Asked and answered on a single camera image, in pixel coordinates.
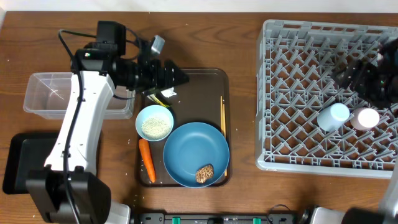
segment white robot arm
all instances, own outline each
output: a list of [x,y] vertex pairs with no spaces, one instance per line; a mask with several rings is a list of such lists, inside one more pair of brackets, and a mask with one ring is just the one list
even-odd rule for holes
[[[127,30],[136,36],[134,42],[126,40]],[[72,55],[61,32],[95,37],[96,42]],[[154,58],[160,54],[164,39],[139,39],[117,22],[99,21],[96,36],[67,30],[60,30],[58,36],[76,75],[72,76],[67,112],[53,151],[43,170],[29,172],[26,187],[46,222],[128,224],[130,208],[112,201],[109,187],[96,177],[104,112],[115,96],[116,86],[153,94],[186,83],[189,78],[172,61],[166,60],[162,67],[160,60]],[[126,53],[126,42],[140,48],[136,57],[121,58]]]
[[[69,170],[76,166],[84,168],[85,172],[96,175],[96,153],[98,138],[104,120],[104,113],[110,99],[114,95],[114,84],[111,77],[100,75],[99,72],[82,71],[81,77],[84,86],[84,103],[81,104],[75,130],[70,141]],[[70,99],[63,120],[57,143],[44,166],[51,166],[52,170],[63,170],[63,150],[69,132],[79,95],[79,83],[76,75],[72,76]],[[130,221],[130,208],[112,200],[111,208],[105,224],[128,224]]]

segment blue plate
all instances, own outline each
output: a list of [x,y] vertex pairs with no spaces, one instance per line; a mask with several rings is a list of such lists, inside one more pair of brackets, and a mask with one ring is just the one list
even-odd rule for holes
[[[226,170],[229,148],[219,130],[205,123],[188,123],[177,128],[166,141],[164,166],[169,175],[186,187],[206,187],[214,184]],[[197,171],[211,164],[214,176],[204,184],[195,180]]]

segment white wall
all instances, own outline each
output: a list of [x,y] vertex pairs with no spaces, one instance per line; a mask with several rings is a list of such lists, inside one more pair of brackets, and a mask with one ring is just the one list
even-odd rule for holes
[[0,30],[5,16],[6,16],[5,10],[2,7],[0,7]]
[[398,12],[398,0],[0,0],[5,11]]

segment wooden table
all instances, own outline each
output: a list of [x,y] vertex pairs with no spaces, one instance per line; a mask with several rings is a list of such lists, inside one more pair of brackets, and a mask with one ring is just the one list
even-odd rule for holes
[[[398,26],[397,14],[8,12],[0,33],[0,181],[13,135],[59,130],[62,121],[24,112],[25,89],[34,72],[67,72],[69,58],[57,38],[60,28],[95,34],[98,20],[118,21],[145,38],[166,40],[163,57],[181,67],[216,67],[229,77],[231,180],[223,187],[141,187],[134,178],[135,117],[106,120],[99,151],[99,178],[112,198],[137,212],[262,213],[283,203],[292,210],[310,204],[347,210],[376,209],[388,180],[266,172],[254,165],[256,39],[267,19]],[[67,36],[72,51],[88,39]],[[29,195],[0,193],[0,223],[42,223]]]

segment black tray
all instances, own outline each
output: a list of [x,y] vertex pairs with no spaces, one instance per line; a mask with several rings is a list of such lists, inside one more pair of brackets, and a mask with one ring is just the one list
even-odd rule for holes
[[[231,144],[229,141],[229,93],[228,93],[228,76],[219,69],[183,69],[189,75],[189,83],[176,86],[174,91],[177,96],[166,98],[174,112],[174,127],[199,121],[210,124],[220,130],[220,96],[223,96],[225,104],[225,123],[226,123],[226,140],[231,152]],[[142,108],[153,105],[154,103],[145,98],[142,100]],[[150,142],[150,151],[155,167],[156,182],[151,183],[141,154],[137,150],[136,177],[145,187],[182,187],[167,173],[163,162],[163,148],[167,138]],[[227,183],[231,178],[231,156],[227,167],[227,176],[223,175],[216,183],[210,187],[218,187]]]
[[43,169],[58,133],[24,133],[11,139],[2,190],[6,194],[28,194],[25,181],[31,169]]

